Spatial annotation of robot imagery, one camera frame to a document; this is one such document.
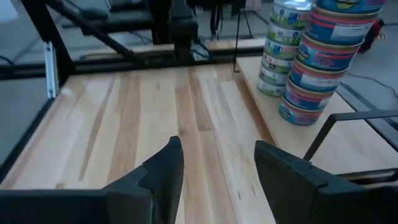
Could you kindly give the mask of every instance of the stack of cans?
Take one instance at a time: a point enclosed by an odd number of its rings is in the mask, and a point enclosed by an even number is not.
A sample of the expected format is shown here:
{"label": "stack of cans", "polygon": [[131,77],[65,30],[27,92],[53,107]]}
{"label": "stack of cans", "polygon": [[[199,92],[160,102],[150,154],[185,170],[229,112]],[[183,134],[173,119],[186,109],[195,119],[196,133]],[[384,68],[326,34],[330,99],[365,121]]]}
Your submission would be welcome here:
{"label": "stack of cans", "polygon": [[275,0],[257,87],[269,96],[281,96],[302,32],[311,13],[312,0]]}
{"label": "stack of cans", "polygon": [[318,0],[279,106],[287,121],[315,123],[340,84],[384,0]]}

